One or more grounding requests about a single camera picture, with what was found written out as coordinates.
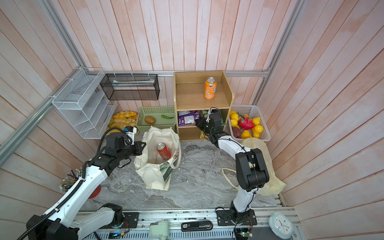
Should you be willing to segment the red soda can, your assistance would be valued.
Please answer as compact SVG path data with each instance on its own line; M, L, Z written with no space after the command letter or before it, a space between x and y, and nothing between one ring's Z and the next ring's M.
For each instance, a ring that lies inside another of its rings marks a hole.
M157 151L164 161L169 160L172 156L171 152L168 150L167 146L164 143L159 143L157 145Z

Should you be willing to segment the cream canvas tote bag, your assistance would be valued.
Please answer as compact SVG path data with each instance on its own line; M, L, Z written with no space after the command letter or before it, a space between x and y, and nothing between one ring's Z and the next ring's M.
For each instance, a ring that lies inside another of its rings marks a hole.
M135 157L136 173L142 178L146 187L153 190L168 191L172 171L181 163L180 137L172 129L158 129L151 126L144 133L143 142L147 143L143 154ZM157 151L157 145L164 143L171 152L171 158L164 161Z

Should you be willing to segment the red dragon fruit toy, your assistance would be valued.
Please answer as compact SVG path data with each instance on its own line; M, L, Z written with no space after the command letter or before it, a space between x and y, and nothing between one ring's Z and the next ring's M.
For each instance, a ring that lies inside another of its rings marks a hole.
M238 120L238 126L243 130L252 129L255 124L253 123L253 119L248 116L240 116Z

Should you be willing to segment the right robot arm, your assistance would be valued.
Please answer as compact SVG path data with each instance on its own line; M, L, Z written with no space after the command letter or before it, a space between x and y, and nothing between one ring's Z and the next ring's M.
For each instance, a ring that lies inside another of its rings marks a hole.
M249 219L251 203L256 193L270 180L262 151L245 147L224 132L221 115L218 113L209 114L207 118L198 118L195 123L212 144L235 159L239 189L227 216L234 223Z

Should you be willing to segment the yellow plastic grocery bag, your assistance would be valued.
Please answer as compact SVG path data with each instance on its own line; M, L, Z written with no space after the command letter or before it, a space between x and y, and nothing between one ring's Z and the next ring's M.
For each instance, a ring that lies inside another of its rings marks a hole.
M270 196L279 194L286 186L276 177L265 142L249 138L238 143L231 136L223 136L218 140L218 148L235 159L236 169L232 171L236 173L239 185L226 180L236 190L257 190L263 196Z

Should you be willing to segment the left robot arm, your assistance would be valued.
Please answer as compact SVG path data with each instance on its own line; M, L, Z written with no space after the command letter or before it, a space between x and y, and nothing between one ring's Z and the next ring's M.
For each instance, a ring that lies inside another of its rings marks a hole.
M136 132L137 128L130 126L107 130L101 138L106 145L99 145L96 155L84 162L82 174L75 184L43 215L32 216L19 239L81 240L104 226L127 227L122 207L116 204L105 204L77 223L74 218L96 188L120 167L122 160L143 153L146 143L134 140Z

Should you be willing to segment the purple snack bag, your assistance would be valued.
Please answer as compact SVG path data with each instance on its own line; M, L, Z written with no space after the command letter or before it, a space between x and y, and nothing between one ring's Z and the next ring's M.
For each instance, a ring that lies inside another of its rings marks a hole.
M178 125L179 127L195 124L196 119L200 117L199 111L179 111Z

